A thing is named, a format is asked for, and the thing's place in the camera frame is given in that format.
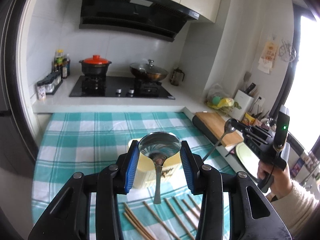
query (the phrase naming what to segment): blue gripper pad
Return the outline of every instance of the blue gripper pad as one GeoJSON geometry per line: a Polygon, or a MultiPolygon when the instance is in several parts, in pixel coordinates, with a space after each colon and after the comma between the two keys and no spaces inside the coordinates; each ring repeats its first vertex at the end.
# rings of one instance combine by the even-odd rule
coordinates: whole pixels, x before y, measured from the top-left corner
{"type": "Polygon", "coordinates": [[[184,146],[184,142],[186,142],[186,141],[182,141],[182,147],[181,147],[181,150],[180,150],[180,159],[181,159],[181,162],[182,162],[184,176],[186,177],[188,188],[190,189],[191,193],[193,194],[194,193],[194,175],[193,175],[193,171],[192,171],[192,168],[191,168],[190,161],[189,161],[188,156],[187,156],[187,152],[186,152],[186,149],[185,149],[185,146],[184,146]]]}
{"type": "Polygon", "coordinates": [[[130,189],[132,189],[134,176],[136,175],[137,165],[139,161],[140,151],[138,149],[139,142],[134,140],[132,141],[129,151],[127,154],[131,154],[127,171],[125,174],[125,184],[124,191],[129,193],[130,189]]]}

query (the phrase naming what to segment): kitchen knife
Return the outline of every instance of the kitchen knife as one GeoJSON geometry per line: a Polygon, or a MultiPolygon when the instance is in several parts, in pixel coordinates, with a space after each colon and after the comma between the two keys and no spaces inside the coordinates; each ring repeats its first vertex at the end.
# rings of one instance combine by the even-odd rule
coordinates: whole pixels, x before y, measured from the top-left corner
{"type": "Polygon", "coordinates": [[[255,83],[251,83],[251,85],[244,91],[247,95],[256,87],[255,83]]]}

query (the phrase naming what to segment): yellow container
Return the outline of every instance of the yellow container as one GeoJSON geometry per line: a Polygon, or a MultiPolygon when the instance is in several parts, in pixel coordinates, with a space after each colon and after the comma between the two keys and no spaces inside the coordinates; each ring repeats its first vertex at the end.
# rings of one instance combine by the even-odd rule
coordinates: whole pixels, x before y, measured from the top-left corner
{"type": "Polygon", "coordinates": [[[256,119],[253,118],[248,112],[244,114],[244,117],[242,119],[242,122],[246,125],[253,125],[254,121],[256,119]]]}
{"type": "MultiPolygon", "coordinates": [[[[161,183],[169,181],[181,167],[180,152],[166,159],[161,172],[161,183]]],[[[156,170],[153,161],[140,153],[133,187],[146,188],[156,185],[156,170]]]]}

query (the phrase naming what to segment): red lid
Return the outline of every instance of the red lid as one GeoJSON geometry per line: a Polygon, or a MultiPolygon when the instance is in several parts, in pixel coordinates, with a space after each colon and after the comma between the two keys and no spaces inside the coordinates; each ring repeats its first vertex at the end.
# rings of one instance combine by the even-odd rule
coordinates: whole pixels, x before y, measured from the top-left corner
{"type": "Polygon", "coordinates": [[[86,58],[83,62],[89,64],[108,64],[109,60],[100,58],[100,55],[93,55],[93,57],[86,58]]]}

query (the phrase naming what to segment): window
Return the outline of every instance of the window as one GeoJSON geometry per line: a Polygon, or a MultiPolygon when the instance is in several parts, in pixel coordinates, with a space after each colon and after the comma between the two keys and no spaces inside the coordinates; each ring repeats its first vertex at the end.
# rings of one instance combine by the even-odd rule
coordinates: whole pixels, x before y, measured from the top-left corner
{"type": "Polygon", "coordinates": [[[300,23],[299,61],[284,105],[290,110],[289,132],[309,152],[320,135],[320,119],[316,118],[320,107],[320,64],[316,59],[320,26],[305,16],[301,16],[300,23]]]}
{"type": "Polygon", "coordinates": [[[301,154],[303,148],[309,152],[320,135],[320,119],[314,116],[320,107],[320,65],[317,60],[320,25],[308,9],[293,5],[293,10],[293,46],[297,57],[289,64],[271,114],[276,117],[282,104],[289,108],[289,132],[292,136],[288,140],[293,149],[301,154]]]}

